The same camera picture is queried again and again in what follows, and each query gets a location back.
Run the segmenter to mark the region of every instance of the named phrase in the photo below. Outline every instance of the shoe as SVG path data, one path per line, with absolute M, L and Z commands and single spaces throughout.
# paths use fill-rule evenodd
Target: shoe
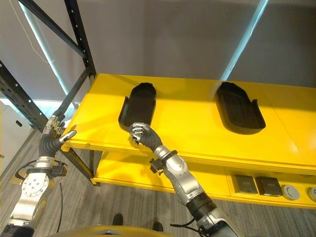
M 123 225 L 123 215 L 118 213 L 115 215 L 115 217 L 113 218 L 113 222 L 112 222 L 113 226 L 122 226 Z
M 154 224 L 153 224 L 153 230 L 154 231 L 159 231 L 159 232 L 163 232 L 163 226 L 160 222 L 156 221 Z

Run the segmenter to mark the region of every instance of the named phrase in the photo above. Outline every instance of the yellow table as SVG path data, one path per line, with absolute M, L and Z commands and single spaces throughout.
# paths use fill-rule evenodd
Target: yellow table
M 157 90 L 152 128 L 188 162 L 316 175 L 316 89 L 237 82 L 258 99 L 266 128 L 240 135 L 222 124 L 214 93 L 220 82 L 205 79 L 97 75 L 69 129 L 69 147 L 148 156 L 118 123 L 124 97 L 141 82 Z
M 150 157 L 103 152 L 93 180 L 173 193 L 171 182 L 165 175 L 159 176 L 157 173 L 151 172 L 149 160 Z M 312 201 L 307 194 L 309 187 L 316 186 L 316 176 L 263 172 L 194 162 L 188 162 L 188 168 L 211 198 L 256 204 L 316 208 L 316 202 Z M 293 201 L 287 200 L 285 197 L 236 193 L 233 182 L 236 174 L 277 178 L 281 186 L 293 185 L 299 191 L 300 198 Z

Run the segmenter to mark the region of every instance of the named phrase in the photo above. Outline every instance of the white wall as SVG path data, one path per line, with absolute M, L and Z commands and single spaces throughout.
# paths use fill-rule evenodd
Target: white wall
M 37 2 L 74 38 L 63 0 Z M 78 2 L 97 72 L 219 79 L 258 0 Z M 270 0 L 230 79 L 315 87 L 315 11 L 316 1 Z M 28 26 L 22 14 L 21 19 Z M 46 26 L 43 30 L 70 88 L 83 63 Z M 64 97 L 8 1 L 0 8 L 0 58 L 32 98 Z

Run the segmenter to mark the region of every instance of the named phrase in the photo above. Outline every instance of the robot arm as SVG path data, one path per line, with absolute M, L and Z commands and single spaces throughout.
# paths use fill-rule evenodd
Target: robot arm
M 55 187 L 54 177 L 65 176 L 67 170 L 62 164 L 56 165 L 55 154 L 76 131 L 63 132 L 63 117 L 52 116 L 40 138 L 39 157 L 34 168 L 27 169 L 28 176 L 22 184 L 20 199 L 10 215 L 0 237 L 31 237 L 46 209 L 47 198 Z
M 170 180 L 179 201 L 187 207 L 205 236 L 241 237 L 229 217 L 215 205 L 211 198 L 188 170 L 186 162 L 162 145 L 161 139 L 147 124 L 134 123 L 129 132 L 137 143 L 149 147 L 156 160 L 151 160 L 151 171 L 164 173 Z

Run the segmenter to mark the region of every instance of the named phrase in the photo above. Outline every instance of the metal shelving rack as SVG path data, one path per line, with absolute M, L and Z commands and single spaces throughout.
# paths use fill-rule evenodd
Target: metal shelving rack
M 96 75 L 77 0 L 64 0 L 77 43 L 75 43 L 69 35 L 67 35 L 33 0 L 19 1 L 82 57 L 85 68 L 73 88 L 62 102 L 61 106 L 56 111 L 64 114 L 86 78 L 89 77 L 91 83 Z M 6 98 L 8 98 L 11 103 L 15 105 L 15 107 L 31 122 L 31 127 L 42 132 L 48 118 L 36 106 L 1 60 L 0 89 Z M 67 152 L 61 150 L 61 152 L 89 181 L 95 184 L 92 181 L 94 176 L 93 151 L 90 151 L 89 167 L 80 159 L 73 149 L 70 149 Z

